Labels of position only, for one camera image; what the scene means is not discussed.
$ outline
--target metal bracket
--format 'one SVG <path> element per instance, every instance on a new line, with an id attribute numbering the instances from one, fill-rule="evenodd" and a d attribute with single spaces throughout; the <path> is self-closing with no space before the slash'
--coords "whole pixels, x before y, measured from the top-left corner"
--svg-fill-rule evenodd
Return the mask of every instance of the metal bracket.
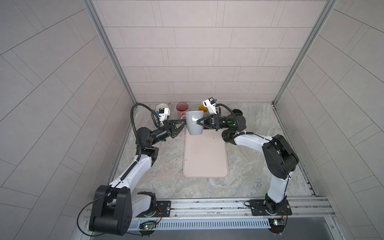
<path id="1" fill-rule="evenodd" d="M 158 209 L 160 209 L 161 216 L 162 217 L 169 217 L 170 216 L 170 201 L 156 201 L 156 212 L 153 215 L 153 217 L 157 216 Z M 139 214 L 137 217 L 146 217 L 143 213 Z"/>

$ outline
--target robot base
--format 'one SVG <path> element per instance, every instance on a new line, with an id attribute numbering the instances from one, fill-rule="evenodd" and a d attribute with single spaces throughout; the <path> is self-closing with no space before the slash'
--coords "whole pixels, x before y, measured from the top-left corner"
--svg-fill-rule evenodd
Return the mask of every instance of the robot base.
<path id="1" fill-rule="evenodd" d="M 266 194 L 265 200 L 249 200 L 249 206 L 251 207 L 252 216 L 292 215 L 287 197 L 277 204 Z"/>

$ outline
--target metal frame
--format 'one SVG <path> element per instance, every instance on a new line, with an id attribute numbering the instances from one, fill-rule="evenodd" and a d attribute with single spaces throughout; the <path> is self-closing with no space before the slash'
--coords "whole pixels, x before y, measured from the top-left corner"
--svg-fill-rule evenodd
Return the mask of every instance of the metal frame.
<path id="1" fill-rule="evenodd" d="M 279 92 L 277 93 L 275 99 L 272 101 L 273 104 L 277 104 L 279 100 L 281 99 L 281 96 L 283 95 L 284 91 L 288 87 L 288 84 L 292 80 L 293 76 L 295 75 L 297 69 L 299 69 L 300 64 L 303 62 L 304 57 L 307 55 L 309 49 L 311 48 L 314 40 L 316 39 L 317 35 L 319 34 L 321 28 L 323 27 L 325 21 L 331 14 L 331 11 L 333 9 L 333 6 L 336 4 L 337 0 L 328 0 L 325 6 L 323 7 L 323 10 L 321 11 L 319 17 L 317 18 L 315 24 L 313 25 L 313 28 L 310 32 L 310 34 L 307 37 L 307 40 L 305 41 L 303 47 L 301 48 L 299 54 L 296 57 L 295 62 L 293 63 L 290 71 L 287 74 L 287 77 L 285 78 L 283 85 L 281 86 Z"/>
<path id="2" fill-rule="evenodd" d="M 127 78 L 125 77 L 124 72 L 121 69 L 118 58 L 116 57 L 116 54 L 113 51 L 113 47 L 110 44 L 108 36 L 107 36 L 106 32 L 104 31 L 103 25 L 101 24 L 100 19 L 96 13 L 96 10 L 93 6 L 92 1 L 91 0 L 83 0 L 83 3 L 84 3 L 84 6 L 85 6 L 89 16 L 91 17 L 91 20 L 93 22 L 93 25 L 96 28 L 97 33 L 100 36 L 101 42 L 106 47 L 108 55 L 111 57 L 112 64 L 113 64 L 114 68 L 116 69 L 116 72 L 118 73 L 121 81 L 123 82 L 125 89 L 128 91 L 128 94 L 131 97 L 133 103 L 137 103 L 136 98 L 135 98 L 131 88 L 129 87 Z"/>

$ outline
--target gray tile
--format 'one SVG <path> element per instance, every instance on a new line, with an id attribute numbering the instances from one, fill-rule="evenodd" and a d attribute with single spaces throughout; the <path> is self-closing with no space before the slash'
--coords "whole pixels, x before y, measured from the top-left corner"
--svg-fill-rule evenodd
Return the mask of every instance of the gray tile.
<path id="1" fill-rule="evenodd" d="M 40 196 L 79 131 L 67 115 L 59 113 L 4 187 Z"/>
<path id="2" fill-rule="evenodd" d="M 101 70 L 100 66 L 99 67 L 96 67 L 96 72 L 99 74 L 99 76 L 101 77 L 101 79 L 103 80 L 105 86 L 108 86 L 109 85 L 109 81 L 107 80 L 107 77 L 104 75 L 103 71 Z"/>
<path id="3" fill-rule="evenodd" d="M 3 53 L 1 56 L 35 87 L 43 82 L 12 50 Z"/>
<path id="4" fill-rule="evenodd" d="M 93 26 L 87 10 L 84 9 L 83 11 L 71 16 L 71 18 L 86 43 L 97 36 L 97 31 Z"/>
<path id="5" fill-rule="evenodd" d="M 263 66 L 291 67 L 300 48 L 270 48 Z"/>
<path id="6" fill-rule="evenodd" d="M 173 28 L 119 28 L 127 48 L 175 48 Z"/>
<path id="7" fill-rule="evenodd" d="M 378 186 L 381 186 L 381 184 L 375 176 L 370 176 L 349 184 L 349 187 L 353 193 L 361 192 Z"/>
<path id="8" fill-rule="evenodd" d="M 297 104 L 304 112 L 310 124 L 314 124 L 324 113 L 325 109 L 308 89 L 304 82 L 300 83 L 293 94 Z"/>
<path id="9" fill-rule="evenodd" d="M 329 161 L 320 166 L 319 171 L 348 226 L 370 225 L 371 222 L 349 189 L 335 163 Z"/>
<path id="10" fill-rule="evenodd" d="M 128 92 L 126 90 L 123 90 L 123 92 L 120 94 L 119 100 L 117 101 L 117 104 L 119 105 L 120 109 L 124 112 L 128 104 L 131 102 L 132 100 L 131 97 L 128 95 Z"/>
<path id="11" fill-rule="evenodd" d="M 126 132 L 128 131 L 127 127 L 131 121 L 130 113 L 131 113 L 132 105 L 133 105 L 133 102 L 130 101 L 128 103 L 128 106 L 127 106 L 122 118 L 121 118 L 118 129 L 116 130 L 116 134 L 113 137 L 113 140 L 115 140 L 119 145 L 122 144 L 123 138 L 124 138 Z"/>
<path id="12" fill-rule="evenodd" d="M 316 95 L 316 93 L 318 93 L 320 88 L 322 88 L 324 86 L 324 84 L 328 81 L 328 79 L 329 79 L 328 75 L 324 74 L 324 76 L 320 79 L 320 81 L 316 84 L 316 86 L 312 90 L 312 93 L 314 95 Z"/>
<path id="13" fill-rule="evenodd" d="M 231 82 L 234 71 L 235 67 L 193 67 L 193 81 Z"/>
<path id="14" fill-rule="evenodd" d="M 346 11 L 348 16 L 379 29 L 380 31 L 384 31 L 384 26 L 382 24 L 383 1 L 373 0 L 365 2 L 364 0 L 355 0 L 352 2 L 353 3 L 351 3 Z"/>
<path id="15" fill-rule="evenodd" d="M 212 66 L 213 63 L 213 48 L 168 48 L 167 51 L 170 66 Z"/>
<path id="16" fill-rule="evenodd" d="M 327 153 L 324 145 L 321 143 L 316 132 L 313 130 L 311 124 L 305 117 L 304 113 L 300 113 L 299 116 L 293 121 L 297 131 L 300 133 L 305 146 L 307 146 L 309 153 L 314 160 Z"/>
<path id="17" fill-rule="evenodd" d="M 105 89 L 103 80 L 95 70 L 80 86 L 67 105 L 85 121 Z"/>
<path id="18" fill-rule="evenodd" d="M 308 51 L 308 56 L 336 83 L 355 64 L 352 59 L 320 36 Z"/>
<path id="19" fill-rule="evenodd" d="M 384 56 L 380 51 L 372 51 L 372 49 L 379 49 L 383 41 L 384 33 L 370 28 L 348 54 L 381 80 L 384 80 L 384 69 L 381 64 L 384 61 Z"/>
<path id="20" fill-rule="evenodd" d="M 303 62 L 301 63 L 299 69 L 297 70 L 297 75 L 301 80 L 307 85 L 307 87 L 312 91 L 320 79 L 324 76 L 324 72 L 319 68 L 310 59 L 308 56 L 305 56 Z"/>
<path id="21" fill-rule="evenodd" d="M 293 116 L 293 114 L 299 108 L 299 104 L 297 104 L 291 92 L 287 90 L 285 90 L 284 94 L 282 95 L 281 101 L 284 103 L 284 106 L 287 109 L 290 116 Z"/>
<path id="22" fill-rule="evenodd" d="M 96 44 L 91 41 L 61 65 L 55 74 L 75 93 L 102 60 Z"/>
<path id="23" fill-rule="evenodd" d="M 316 98 L 347 138 L 373 123 L 331 79 L 317 92 Z"/>
<path id="24" fill-rule="evenodd" d="M 100 36 L 95 37 L 93 41 L 95 42 L 101 56 L 103 58 L 106 58 L 108 56 L 108 53 L 107 53 L 107 50 L 105 49 L 104 44 L 101 42 Z"/>
<path id="25" fill-rule="evenodd" d="M 62 21 L 12 50 L 41 79 L 46 79 L 79 49 L 70 27 Z"/>
<path id="26" fill-rule="evenodd" d="M 41 32 L 45 29 L 43 24 L 41 24 L 36 15 L 33 13 L 32 9 L 24 0 L 14 0 L 13 2 L 17 5 L 17 7 L 28 19 L 28 21 L 33 25 L 36 31 Z"/>
<path id="27" fill-rule="evenodd" d="M 286 28 L 233 28 L 231 48 L 278 48 Z"/>
<path id="28" fill-rule="evenodd" d="M 143 67 L 123 67 L 122 70 L 123 70 L 125 77 L 127 78 L 127 81 L 129 83 L 146 83 L 146 82 L 148 82 Z"/>
<path id="29" fill-rule="evenodd" d="M 163 26 L 215 27 L 217 2 L 160 1 Z"/>
<path id="30" fill-rule="evenodd" d="M 0 232 L 2 238 L 14 239 L 30 209 L 0 204 Z"/>
<path id="31" fill-rule="evenodd" d="M 331 118 L 326 120 L 316 133 L 348 184 L 373 175 Z"/>
<path id="32" fill-rule="evenodd" d="M 25 0 L 45 28 L 84 9 L 76 0 Z"/>
<path id="33" fill-rule="evenodd" d="M 323 6 L 322 1 L 287 1 L 277 26 L 312 27 Z"/>
<path id="34" fill-rule="evenodd" d="M 0 188 L 0 204 L 32 209 L 39 197 L 14 191 L 12 189 Z"/>
<path id="35" fill-rule="evenodd" d="M 97 1 L 106 26 L 156 26 L 150 1 Z"/>
<path id="36" fill-rule="evenodd" d="M 65 21 L 67 22 L 68 26 L 72 30 L 76 39 L 79 41 L 80 45 L 83 47 L 86 42 L 84 41 L 83 37 L 81 36 L 81 34 L 80 34 L 79 30 L 77 29 L 76 25 L 74 24 L 72 18 L 67 18 Z"/>
<path id="37" fill-rule="evenodd" d="M 80 207 L 71 206 L 68 204 L 65 204 L 61 215 L 69 216 L 69 217 L 77 217 L 79 215 L 79 212 L 81 211 Z"/>
<path id="38" fill-rule="evenodd" d="M 270 27 L 277 4 L 274 1 L 228 1 L 223 26 Z"/>
<path id="39" fill-rule="evenodd" d="M 105 77 L 107 78 L 107 81 L 110 83 L 117 74 L 115 68 L 112 65 L 111 59 L 109 57 L 105 58 L 100 63 L 99 67 L 103 71 Z"/>
<path id="40" fill-rule="evenodd" d="M 287 28 L 279 48 L 301 48 L 312 28 Z"/>
<path id="41" fill-rule="evenodd" d="M 68 240 L 76 226 L 76 217 L 60 215 L 48 240 Z"/>
<path id="42" fill-rule="evenodd" d="M 109 114 L 112 112 L 112 109 L 118 101 L 119 96 L 123 90 L 124 86 L 119 76 L 116 75 L 109 86 L 105 89 L 99 100 Z"/>
<path id="43" fill-rule="evenodd" d="M 72 94 L 51 75 L 0 122 L 0 159 L 19 164 Z"/>
<path id="44" fill-rule="evenodd" d="M 19 233 L 18 239 L 47 239 L 79 178 L 77 172 L 60 165 L 31 210 Z"/>
<path id="45" fill-rule="evenodd" d="M 287 128 L 288 134 L 291 135 L 296 130 L 296 127 L 293 124 L 293 121 L 292 121 L 291 117 L 289 116 L 287 110 L 285 109 L 283 102 L 279 101 L 276 105 L 276 108 L 279 111 L 280 116 L 283 119 L 285 127 Z"/>
<path id="46" fill-rule="evenodd" d="M 356 64 L 340 81 L 339 86 L 381 129 L 384 129 L 382 81 Z"/>
<path id="47" fill-rule="evenodd" d="M 84 166 L 106 122 L 102 112 L 94 108 L 68 150 L 68 157 Z"/>
<path id="48" fill-rule="evenodd" d="M 96 144 L 67 204 L 76 207 L 84 206 L 106 155 L 107 152 L 99 144 Z"/>
<path id="49" fill-rule="evenodd" d="M 61 164 L 80 174 L 84 169 L 83 165 L 68 156 L 64 156 L 63 160 L 61 161 Z"/>
<path id="50" fill-rule="evenodd" d="M 231 28 L 175 28 L 173 39 L 178 48 L 229 48 L 231 33 Z"/>
<path id="51" fill-rule="evenodd" d="M 0 120 L 3 119 L 34 89 L 16 69 L 0 57 Z"/>
<path id="52" fill-rule="evenodd" d="M 272 82 L 279 67 L 241 67 L 239 82 Z"/>
<path id="53" fill-rule="evenodd" d="M 383 211 L 381 200 L 384 198 L 384 188 L 382 186 L 368 189 L 362 192 L 355 193 L 360 205 L 371 220 L 377 233 L 381 238 L 384 237 L 384 229 L 382 228 Z"/>
<path id="54" fill-rule="evenodd" d="M 15 165 L 0 160 L 0 186 L 3 185 L 15 168 Z"/>
<path id="55" fill-rule="evenodd" d="M 378 132 L 356 145 L 355 149 L 375 174 L 376 178 L 381 184 L 384 184 L 384 163 L 381 152 L 382 141 L 384 141 L 384 132 Z"/>
<path id="56" fill-rule="evenodd" d="M 319 159 L 315 160 L 315 164 L 317 167 L 320 167 L 321 165 L 323 165 L 324 163 L 327 163 L 329 162 L 330 160 L 332 160 L 331 156 L 329 155 L 329 153 L 326 153 L 324 156 L 320 157 Z"/>
<path id="57" fill-rule="evenodd" d="M 378 233 L 376 232 L 375 228 L 372 225 L 369 226 L 360 226 L 360 227 L 350 227 L 349 228 L 353 234 L 354 237 L 379 237 Z"/>
<path id="58" fill-rule="evenodd" d="M 105 150 L 105 151 L 108 151 L 109 149 L 109 145 L 104 142 L 104 140 L 102 140 L 100 137 L 99 139 L 97 140 L 97 143 Z"/>
<path id="59" fill-rule="evenodd" d="M 37 31 L 13 1 L 2 2 L 0 54 L 37 34 Z"/>
<path id="60" fill-rule="evenodd" d="M 330 118 L 330 116 L 325 112 L 314 124 L 312 124 L 313 129 L 318 129 L 326 120 L 328 120 L 328 118 Z"/>
<path id="61" fill-rule="evenodd" d="M 257 66 L 261 53 L 261 48 L 221 48 L 218 65 Z"/>
<path id="62" fill-rule="evenodd" d="M 163 56 L 160 48 L 118 48 L 118 52 L 122 59 L 123 65 L 126 67 L 142 67 L 142 66 L 162 67 L 164 66 Z"/>
<path id="63" fill-rule="evenodd" d="M 360 41 L 360 39 L 364 36 L 364 34 L 368 31 L 369 28 L 370 26 L 363 24 L 352 37 L 352 39 L 348 42 L 347 46 L 345 46 L 343 52 L 348 55 L 356 46 L 356 44 Z"/>
<path id="64" fill-rule="evenodd" d="M 108 178 L 111 174 L 112 166 L 116 161 L 117 154 L 119 153 L 119 144 L 115 141 L 112 141 L 111 147 L 107 153 L 107 156 L 105 157 L 104 161 L 102 162 L 102 166 L 100 168 L 100 171 L 97 174 L 97 178 L 94 181 L 94 184 L 92 185 L 92 189 L 90 191 L 90 195 L 94 195 L 96 189 L 100 185 L 108 184 Z"/>
<path id="65" fill-rule="evenodd" d="M 109 112 L 104 108 L 100 101 L 96 103 L 96 107 L 103 113 L 104 117 L 109 118 Z"/>
<path id="66" fill-rule="evenodd" d="M 74 121 L 79 127 L 82 127 L 84 124 L 84 121 L 77 115 L 68 105 L 65 105 L 63 110 L 63 113 L 67 115 L 72 121 Z"/>
<path id="67" fill-rule="evenodd" d="M 302 171 L 307 173 L 307 176 L 312 180 L 312 182 L 317 182 L 322 179 L 319 170 L 317 169 L 313 159 L 308 152 L 307 147 L 305 146 L 302 138 L 300 137 L 299 132 L 296 130 L 292 135 L 292 142 L 295 148 L 297 149 L 296 154 L 300 158 L 300 161 L 304 164 Z"/>
<path id="68" fill-rule="evenodd" d="M 187 67 L 149 67 L 149 72 L 153 82 L 188 82 Z"/>
<path id="69" fill-rule="evenodd" d="M 123 114 L 124 112 L 122 109 L 116 104 L 100 134 L 100 138 L 104 140 L 108 145 L 111 145 L 112 143 L 113 137 L 115 136 Z"/>
<path id="70" fill-rule="evenodd" d="M 354 135 L 353 137 L 351 137 L 349 139 L 349 142 L 353 145 L 353 146 L 356 146 L 358 145 L 359 143 L 361 143 L 362 141 L 364 141 L 365 139 L 375 135 L 376 133 L 380 132 L 381 129 L 374 123 L 372 123 L 371 125 L 369 125 L 368 127 L 364 128 L 363 130 L 361 130 L 360 132 L 358 132 L 356 135 Z"/>
<path id="71" fill-rule="evenodd" d="M 343 50 L 361 25 L 361 22 L 333 10 L 319 35 L 339 50 Z"/>

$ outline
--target black cable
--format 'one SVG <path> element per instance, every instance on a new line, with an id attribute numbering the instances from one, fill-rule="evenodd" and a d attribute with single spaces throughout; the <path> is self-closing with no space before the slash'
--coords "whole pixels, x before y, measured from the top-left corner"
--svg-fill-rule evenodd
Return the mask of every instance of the black cable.
<path id="1" fill-rule="evenodd" d="M 141 158 L 141 142 L 139 140 L 139 135 L 137 134 L 137 130 L 136 130 L 136 126 L 135 126 L 135 120 L 134 120 L 134 117 L 133 117 L 133 112 L 135 110 L 135 108 L 137 106 L 143 106 L 145 107 L 146 109 L 148 109 L 150 112 L 151 112 L 151 117 L 152 117 L 152 120 L 153 120 L 153 123 L 155 124 L 155 127 L 159 128 L 161 125 L 160 125 L 160 120 L 159 118 L 157 118 L 158 122 L 156 122 L 155 120 L 155 115 L 156 115 L 156 112 L 155 110 L 151 109 L 150 107 L 148 107 L 147 105 L 145 104 L 142 104 L 142 103 L 135 103 L 133 104 L 132 108 L 131 108 L 131 123 L 132 123 L 132 130 L 133 130 L 133 134 L 135 135 L 135 138 L 137 140 L 137 159 L 136 159 L 136 162 L 139 162 L 140 158 Z M 128 169 L 120 178 L 121 181 L 123 181 L 127 175 L 129 174 L 130 172 L 130 169 Z"/>
<path id="2" fill-rule="evenodd" d="M 77 215 L 76 224 L 77 224 L 77 228 L 81 231 L 82 234 L 84 234 L 84 235 L 86 235 L 86 236 L 89 236 L 89 237 L 98 237 L 98 236 L 101 236 L 101 235 L 105 234 L 105 233 L 101 233 L 101 234 L 98 234 L 98 235 L 89 235 L 88 233 L 85 233 L 83 230 L 81 230 L 81 228 L 80 228 L 80 226 L 79 226 L 79 217 L 80 217 L 81 212 L 82 212 L 88 205 L 92 204 L 94 201 L 99 200 L 100 198 L 103 198 L 103 197 L 107 196 L 108 194 L 111 193 L 111 191 L 109 191 L 109 192 L 107 192 L 106 194 L 104 194 L 103 196 L 98 197 L 98 198 L 94 199 L 93 201 L 89 202 L 87 205 L 85 205 L 85 206 L 83 207 L 83 209 L 80 210 L 79 215 Z"/>

